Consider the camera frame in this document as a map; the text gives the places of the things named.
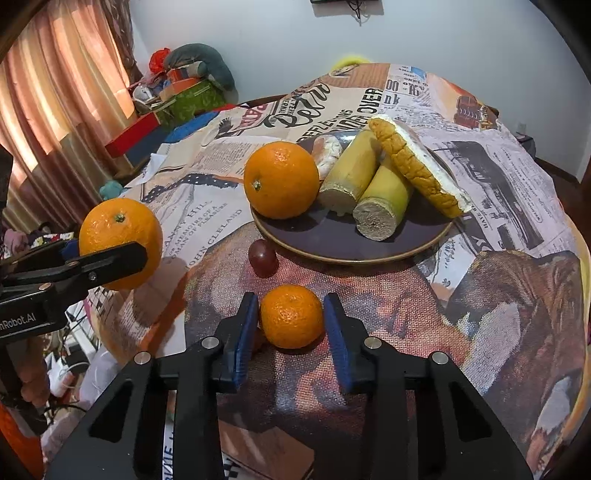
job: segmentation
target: newspaper print tablecloth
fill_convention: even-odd
[[[277,138],[298,141],[365,128],[376,113],[411,125],[469,192],[474,209],[455,221],[440,245],[413,262],[368,273],[282,258],[274,279],[253,278],[245,252],[259,234],[250,223],[241,185],[250,153]],[[491,109],[460,87],[400,65],[331,72],[278,102],[222,112],[174,146],[158,174],[126,195],[158,215],[165,237],[164,266],[182,267],[171,267],[174,272],[190,269],[187,344],[212,333],[217,319],[234,314],[245,289],[264,294],[279,282],[297,281],[319,296],[336,290],[349,314],[400,350],[428,355],[437,348],[451,354],[508,428],[536,476],[556,447],[574,435],[580,412],[586,411],[581,403],[587,401],[588,305],[577,246],[551,178]],[[162,278],[169,279],[165,290],[170,291],[174,275],[155,275],[152,287],[161,290]],[[373,310],[364,310],[361,303]],[[130,337],[128,354],[158,311],[146,305],[136,302],[124,319],[123,310],[116,309],[110,320],[116,325],[125,320],[139,329]],[[392,319],[408,325],[419,319],[419,325],[396,330]],[[223,447],[258,475],[300,478],[309,475],[313,463],[315,478],[355,476],[355,455],[347,457],[358,431],[352,427],[341,432],[334,420],[343,415],[355,424],[360,405],[338,393],[324,343],[301,360],[306,365],[264,348],[252,361],[248,395],[220,399]],[[290,375],[291,383],[282,383]],[[269,385],[273,398],[254,399]],[[322,422],[326,428],[315,430]],[[266,430],[253,430],[255,423]],[[293,440],[301,446],[299,456],[266,456],[263,437],[277,430],[285,434],[286,445]],[[310,440],[312,434],[325,434],[333,452],[322,451],[319,441]],[[245,436],[249,441],[239,440]],[[288,450],[297,450],[297,445]],[[331,471],[331,459],[339,456],[341,468]],[[299,467],[292,473],[277,467],[286,462]]]

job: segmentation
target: dark purple plate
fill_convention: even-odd
[[[332,132],[345,149],[359,130]],[[299,145],[312,151],[314,138]],[[433,157],[445,163],[433,152]],[[296,218],[271,220],[252,211],[256,226],[263,236],[303,257],[334,264],[380,264],[411,257],[436,243],[452,225],[421,194],[414,192],[402,224],[390,238],[376,242],[365,238],[355,228],[351,215],[338,217],[315,202]]]

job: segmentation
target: orange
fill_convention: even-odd
[[[152,276],[162,257],[162,228],[146,205],[126,198],[98,204],[84,219],[78,243],[80,255],[88,255],[134,241],[148,252],[144,269],[104,285],[110,290],[130,290]]]
[[[299,145],[272,142],[254,152],[244,166],[244,191],[258,213],[282,220],[314,203],[320,176],[314,158]]]
[[[322,304],[299,285],[273,288],[261,302],[261,327],[276,347],[305,347],[324,332]]]

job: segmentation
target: red plastic bag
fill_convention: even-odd
[[[164,71],[164,59],[170,53],[170,48],[163,48],[152,53],[150,57],[150,71],[160,73]]]

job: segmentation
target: silver bolt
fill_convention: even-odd
[[[140,352],[135,354],[134,362],[138,365],[144,365],[147,364],[151,358],[152,355],[150,355],[148,352]]]
[[[203,348],[215,348],[220,344],[220,341],[215,337],[206,337],[202,340],[201,345]]]
[[[435,352],[431,358],[437,365],[445,365],[449,362],[449,357],[443,352]]]
[[[367,348],[376,349],[382,346],[382,341],[378,337],[367,337],[363,343]]]

